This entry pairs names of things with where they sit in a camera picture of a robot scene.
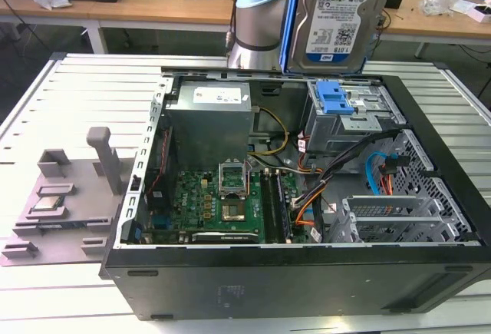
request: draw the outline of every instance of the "ram slot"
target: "ram slot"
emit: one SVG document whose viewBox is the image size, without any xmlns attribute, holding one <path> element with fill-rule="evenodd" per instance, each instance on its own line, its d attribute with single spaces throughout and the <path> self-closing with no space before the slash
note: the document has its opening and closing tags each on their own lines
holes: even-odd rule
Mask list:
<svg viewBox="0 0 491 334">
<path fill-rule="evenodd" d="M 290 240 L 292 236 L 292 230 L 290 229 L 290 223 L 288 221 L 288 210 L 285 202 L 285 193 L 283 192 L 282 176 L 275 174 L 272 176 L 273 187 L 273 205 L 275 208 L 275 222 L 278 225 L 278 231 L 280 235 L 280 242 L 285 243 L 286 240 Z"/>
<path fill-rule="evenodd" d="M 275 228 L 275 218 L 272 208 L 271 190 L 269 187 L 269 177 L 261 172 L 261 198 L 262 198 L 262 215 L 264 218 L 264 232 L 266 243 L 277 242 L 277 232 Z"/>
</svg>

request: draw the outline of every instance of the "motherboard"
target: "motherboard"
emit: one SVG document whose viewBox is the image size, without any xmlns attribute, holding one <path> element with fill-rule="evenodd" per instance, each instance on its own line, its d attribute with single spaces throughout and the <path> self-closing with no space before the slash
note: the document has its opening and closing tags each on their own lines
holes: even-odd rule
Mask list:
<svg viewBox="0 0 491 334">
<path fill-rule="evenodd" d="M 246 195 L 224 197 L 220 182 L 244 185 Z M 218 243 L 226 237 L 274 243 L 290 237 L 289 205 L 298 196 L 293 173 L 249 171 L 243 178 L 231 171 L 221 179 L 219 171 L 180 171 L 175 191 L 172 212 L 152 212 L 152 243 Z"/>
</svg>

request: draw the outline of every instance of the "hard drive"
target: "hard drive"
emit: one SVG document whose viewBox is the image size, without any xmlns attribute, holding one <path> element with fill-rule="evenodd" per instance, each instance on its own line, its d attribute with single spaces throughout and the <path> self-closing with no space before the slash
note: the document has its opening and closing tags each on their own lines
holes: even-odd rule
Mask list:
<svg viewBox="0 0 491 334">
<path fill-rule="evenodd" d="M 280 64 L 285 73 L 358 73 L 386 0 L 289 0 Z"/>
</svg>

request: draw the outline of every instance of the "barcode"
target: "barcode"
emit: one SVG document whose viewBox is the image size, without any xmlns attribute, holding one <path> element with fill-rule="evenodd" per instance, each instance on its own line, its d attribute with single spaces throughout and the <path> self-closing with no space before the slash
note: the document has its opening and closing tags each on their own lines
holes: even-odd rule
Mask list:
<svg viewBox="0 0 491 334">
<path fill-rule="evenodd" d="M 355 28 L 338 29 L 334 46 L 351 46 L 351 40 L 354 36 Z"/>
</svg>

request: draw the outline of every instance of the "desk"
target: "desk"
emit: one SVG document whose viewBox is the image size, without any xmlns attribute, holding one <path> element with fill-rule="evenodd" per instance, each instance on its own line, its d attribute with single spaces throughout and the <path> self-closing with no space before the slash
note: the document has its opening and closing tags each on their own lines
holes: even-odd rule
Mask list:
<svg viewBox="0 0 491 334">
<path fill-rule="evenodd" d="M 403 0 L 398 10 L 386 9 L 392 22 L 381 35 L 384 41 L 421 42 L 419 58 L 432 44 L 491 46 L 491 25 L 478 23 L 464 14 L 426 16 L 420 10 L 422 0 Z"/>
<path fill-rule="evenodd" d="M 230 0 L 120 0 L 117 3 L 73 1 L 70 8 L 48 11 L 32 0 L 8 0 L 27 23 L 74 25 L 87 29 L 96 54 L 107 53 L 102 28 L 142 28 L 179 31 L 226 32 Z M 403 0 L 398 10 L 388 9 L 392 23 L 381 36 L 385 41 L 411 41 L 457 45 L 491 45 L 491 27 L 454 13 L 427 17 L 420 0 Z M 18 19 L 0 0 L 0 21 Z"/>
<path fill-rule="evenodd" d="M 86 28 L 96 54 L 107 53 L 102 28 L 226 32 L 232 14 L 230 0 L 119 0 L 116 3 L 75 0 L 69 8 L 52 11 L 32 0 L 8 0 L 8 3 L 29 24 Z M 0 21 L 19 22 L 2 0 Z"/>
<path fill-rule="evenodd" d="M 86 128 L 108 126 L 119 156 L 132 157 L 146 130 L 162 66 L 224 67 L 224 58 L 74 55 L 50 60 L 0 126 L 0 248 L 39 175 L 45 148 L 69 158 L 96 158 Z M 491 117 L 448 70 L 431 63 L 369 62 L 365 73 L 399 76 L 464 170 L 491 203 Z M 0 332 L 246 334 L 368 332 L 424 328 L 491 330 L 491 281 L 477 283 L 428 314 L 140 322 L 99 264 L 0 267 Z M 452 327 L 460 326 L 453 331 Z"/>
</svg>

